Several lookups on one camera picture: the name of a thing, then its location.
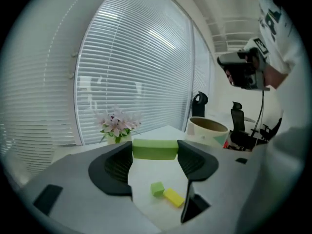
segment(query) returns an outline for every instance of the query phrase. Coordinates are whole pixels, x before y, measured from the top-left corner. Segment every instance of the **paper cup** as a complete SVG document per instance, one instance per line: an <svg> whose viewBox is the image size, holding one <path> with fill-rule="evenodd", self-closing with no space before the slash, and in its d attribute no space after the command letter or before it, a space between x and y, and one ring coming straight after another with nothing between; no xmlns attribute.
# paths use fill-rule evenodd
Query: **paper cup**
<svg viewBox="0 0 312 234"><path fill-rule="evenodd" d="M203 117L191 117L186 128L186 140L223 148L229 129L219 122Z"/></svg>

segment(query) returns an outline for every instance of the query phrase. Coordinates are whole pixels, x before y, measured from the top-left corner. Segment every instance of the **yellow block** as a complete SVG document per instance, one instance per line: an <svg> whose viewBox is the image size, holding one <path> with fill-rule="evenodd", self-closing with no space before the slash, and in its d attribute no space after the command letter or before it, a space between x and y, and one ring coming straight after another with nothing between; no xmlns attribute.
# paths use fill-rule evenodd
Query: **yellow block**
<svg viewBox="0 0 312 234"><path fill-rule="evenodd" d="M184 198L182 198L178 193L176 193L171 188L168 188L167 190L165 190L164 196L166 199L168 199L177 207L180 207L184 202Z"/></svg>

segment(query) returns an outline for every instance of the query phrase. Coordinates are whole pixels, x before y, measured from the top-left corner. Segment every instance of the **green sponge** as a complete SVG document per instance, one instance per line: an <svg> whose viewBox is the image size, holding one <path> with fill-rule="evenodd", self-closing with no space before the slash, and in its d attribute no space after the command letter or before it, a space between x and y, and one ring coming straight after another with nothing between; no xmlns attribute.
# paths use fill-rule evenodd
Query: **green sponge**
<svg viewBox="0 0 312 234"><path fill-rule="evenodd" d="M134 139L132 152L140 159L175 159L179 150L176 140Z"/></svg>
<svg viewBox="0 0 312 234"><path fill-rule="evenodd" d="M151 184L151 191L154 197L162 196L165 188L161 182Z"/></svg>

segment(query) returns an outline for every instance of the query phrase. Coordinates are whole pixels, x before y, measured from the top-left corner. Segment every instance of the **ceiling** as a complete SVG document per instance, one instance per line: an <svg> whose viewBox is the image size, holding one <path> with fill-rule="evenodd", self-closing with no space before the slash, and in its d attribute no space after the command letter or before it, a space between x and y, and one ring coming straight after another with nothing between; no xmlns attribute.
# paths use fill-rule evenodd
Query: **ceiling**
<svg viewBox="0 0 312 234"><path fill-rule="evenodd" d="M260 36L258 0L194 1L211 31L216 55L237 51Z"/></svg>

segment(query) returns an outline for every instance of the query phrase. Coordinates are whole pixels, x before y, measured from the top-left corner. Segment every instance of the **person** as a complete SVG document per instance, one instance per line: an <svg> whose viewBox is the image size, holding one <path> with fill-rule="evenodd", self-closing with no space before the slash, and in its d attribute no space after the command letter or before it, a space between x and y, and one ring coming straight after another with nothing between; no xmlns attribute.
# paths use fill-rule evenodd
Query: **person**
<svg viewBox="0 0 312 234"><path fill-rule="evenodd" d="M270 53L270 64L264 70L265 85L276 89L284 110L277 134L291 127L310 126L311 71L307 53L299 33L283 7L274 0L259 0L260 32ZM255 68L258 61L253 59ZM233 85L231 73L226 71Z"/></svg>

